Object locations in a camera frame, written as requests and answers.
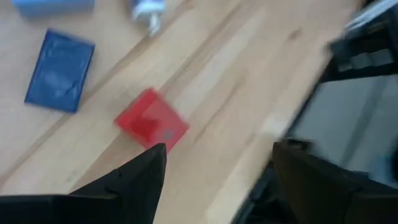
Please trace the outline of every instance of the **red block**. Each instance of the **red block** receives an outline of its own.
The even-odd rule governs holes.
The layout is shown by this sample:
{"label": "red block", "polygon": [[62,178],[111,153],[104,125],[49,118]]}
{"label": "red block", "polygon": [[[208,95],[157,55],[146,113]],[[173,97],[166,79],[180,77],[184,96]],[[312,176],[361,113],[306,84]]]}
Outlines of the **red block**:
{"label": "red block", "polygon": [[146,149],[164,142],[167,152],[188,130],[188,124],[153,89],[143,91],[115,123]]}

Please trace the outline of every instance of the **black object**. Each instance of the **black object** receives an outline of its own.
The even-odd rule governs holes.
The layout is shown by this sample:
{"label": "black object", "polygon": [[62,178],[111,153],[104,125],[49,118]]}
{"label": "black object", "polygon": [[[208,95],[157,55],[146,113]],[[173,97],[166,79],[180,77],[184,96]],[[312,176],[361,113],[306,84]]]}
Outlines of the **black object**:
{"label": "black object", "polygon": [[396,145],[394,147],[394,152],[392,153],[392,167],[391,167],[392,176],[395,181],[398,182],[398,139],[396,141]]}
{"label": "black object", "polygon": [[[368,5],[371,2],[373,2],[373,0],[365,1],[364,6]],[[297,113],[293,123],[286,132],[285,138],[292,136],[295,127],[297,126],[297,124],[300,123],[300,119],[305,113],[307,106],[316,97],[318,87],[322,83],[354,78],[393,75],[398,73],[398,7],[396,6],[389,9],[387,12],[369,23],[367,27],[361,29],[360,33],[357,32],[355,34],[349,34],[338,40],[335,40],[333,43],[331,43],[330,50],[333,53],[333,57],[326,66],[320,79],[317,81],[317,84],[310,92],[308,99],[304,102],[301,109]],[[396,153],[394,155],[395,160],[398,161],[398,159],[396,159],[398,158],[398,150],[396,150]],[[261,178],[257,181],[257,184],[252,189],[251,194],[246,199],[240,211],[236,215],[233,223],[310,223],[303,222],[303,220],[299,219],[299,217],[297,217],[297,220],[295,218],[291,218],[292,216],[295,217],[292,212],[292,209],[295,208],[290,208],[290,206],[288,208],[285,207],[289,204],[287,203],[288,199],[286,198],[286,195],[282,194],[282,191],[284,191],[284,186],[282,185],[282,183],[279,183],[278,178],[273,178],[277,176],[277,174],[275,174],[276,168],[274,165],[275,164],[273,160],[270,161],[270,163],[267,165],[266,169],[261,175]],[[344,172],[339,169],[335,170],[337,171],[337,173],[334,176],[344,175],[345,178],[351,178],[352,176],[354,176],[352,177],[354,178],[353,182],[359,181],[358,179],[362,178],[364,179],[364,184],[368,185],[367,178],[364,177],[364,175],[362,174],[349,173],[349,175],[347,175],[347,170]],[[291,188],[300,190],[301,188],[306,187],[301,186],[301,180],[297,180],[296,176],[293,175],[293,178],[296,178],[297,183],[300,183],[300,185],[292,181],[290,186]],[[310,174],[302,176],[302,178],[308,180],[308,178],[310,178]],[[270,186],[276,185],[276,183],[279,183],[280,187],[277,188],[277,190],[274,190]],[[315,191],[317,189],[317,184],[312,187]],[[385,200],[379,200],[380,198],[386,196],[385,192],[381,193],[379,191],[381,190],[381,188],[376,187],[372,188],[372,190],[368,190],[367,188],[363,189],[365,190],[360,190],[359,193],[359,196],[363,197],[353,197],[350,201],[352,204],[351,213],[346,216],[345,220],[342,219],[336,223],[383,223],[383,219],[374,222],[375,217],[384,217],[386,216],[386,212],[388,212],[388,210],[380,210],[383,208],[383,203],[391,203],[395,205],[395,207],[392,208],[397,210],[397,201],[395,200],[396,198],[384,198]],[[301,197],[305,197],[304,201],[302,202],[303,205],[306,203],[306,197],[309,197],[310,199],[315,198],[312,191],[301,195]],[[369,211],[371,205],[374,205],[373,211]],[[265,209],[268,209],[270,206],[272,206],[273,209],[279,209],[279,214],[282,214],[283,218],[275,219],[275,217],[270,217],[268,215],[268,212],[265,212]],[[320,201],[317,201],[317,206],[320,208],[314,208],[312,210],[313,213],[317,213],[317,209],[322,209],[322,207],[329,208],[329,205],[321,203]],[[358,218],[358,214],[365,214],[363,215],[363,220],[361,222],[359,222],[359,220],[355,221],[355,218]],[[327,220],[328,222],[319,223],[332,223],[331,221],[332,218],[335,216],[335,213],[332,212],[332,209],[330,209],[327,215],[331,218],[331,220]]]}
{"label": "black object", "polygon": [[48,30],[25,102],[75,113],[94,44]]}
{"label": "black object", "polygon": [[166,160],[157,144],[70,195],[0,197],[0,223],[152,223]]}
{"label": "black object", "polygon": [[[299,139],[284,139],[285,144],[300,151],[309,151],[312,143]],[[285,195],[281,191],[273,161],[270,161],[260,179],[251,190],[233,223],[278,224],[296,223]]]}
{"label": "black object", "polygon": [[297,223],[396,223],[398,190],[276,142],[272,160]]}

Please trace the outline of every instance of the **blue card deck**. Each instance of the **blue card deck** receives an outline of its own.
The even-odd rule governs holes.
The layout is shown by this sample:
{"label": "blue card deck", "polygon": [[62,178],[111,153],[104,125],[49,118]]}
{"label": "blue card deck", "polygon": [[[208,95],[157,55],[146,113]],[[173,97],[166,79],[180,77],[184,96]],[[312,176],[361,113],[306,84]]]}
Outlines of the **blue card deck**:
{"label": "blue card deck", "polygon": [[75,113],[94,44],[48,30],[25,102]]}

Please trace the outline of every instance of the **wooden table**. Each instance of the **wooden table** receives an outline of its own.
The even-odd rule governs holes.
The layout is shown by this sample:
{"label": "wooden table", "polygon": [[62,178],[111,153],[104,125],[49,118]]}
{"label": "wooden table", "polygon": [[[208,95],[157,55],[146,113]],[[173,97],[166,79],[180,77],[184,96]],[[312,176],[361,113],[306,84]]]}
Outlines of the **wooden table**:
{"label": "wooden table", "polygon": [[[0,2],[0,193],[68,193],[142,148],[113,124],[153,86],[190,123],[156,223],[228,223],[359,0],[168,0],[152,39],[123,0],[27,21]],[[96,43],[77,114],[25,105],[48,27]]]}

